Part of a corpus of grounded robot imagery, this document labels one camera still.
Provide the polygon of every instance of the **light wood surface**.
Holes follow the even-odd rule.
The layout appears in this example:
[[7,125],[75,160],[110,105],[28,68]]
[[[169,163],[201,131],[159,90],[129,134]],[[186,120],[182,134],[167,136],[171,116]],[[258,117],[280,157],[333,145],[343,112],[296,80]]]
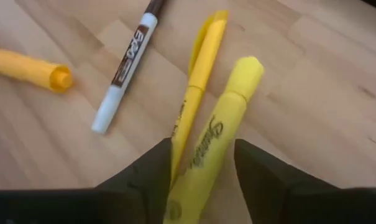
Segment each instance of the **light wood surface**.
[[[195,36],[231,12],[188,149],[234,62],[266,72],[238,137],[339,187],[376,186],[376,9],[358,0],[169,0],[106,136],[95,112],[149,0],[0,0],[0,47],[73,70],[63,95],[0,76],[0,189],[93,187],[170,135]],[[249,223],[232,151],[203,223]]]

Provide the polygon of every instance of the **highlighter cap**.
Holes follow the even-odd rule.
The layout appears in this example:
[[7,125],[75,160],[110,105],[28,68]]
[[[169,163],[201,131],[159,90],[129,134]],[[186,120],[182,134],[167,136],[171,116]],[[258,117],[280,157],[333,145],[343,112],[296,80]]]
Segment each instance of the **highlighter cap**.
[[225,92],[234,92],[243,96],[246,102],[250,101],[251,96],[257,89],[264,67],[255,57],[244,57],[239,59],[226,84]]

